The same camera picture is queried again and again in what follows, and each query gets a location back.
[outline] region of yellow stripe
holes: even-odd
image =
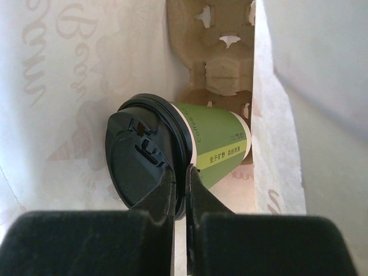
[[[198,155],[197,168],[200,170],[204,170],[205,168],[219,164],[238,154],[244,155],[246,149],[247,149],[247,140],[242,140],[240,142],[236,142],[234,144],[227,145],[225,147],[218,148],[213,151],[209,151],[204,154]]]

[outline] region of paper cup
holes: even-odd
[[[243,119],[227,110],[169,103],[140,94],[110,116],[106,161],[115,188],[128,207],[158,183],[169,166],[177,181],[177,219],[185,215],[185,178],[190,163],[210,188],[247,156],[251,134]]]

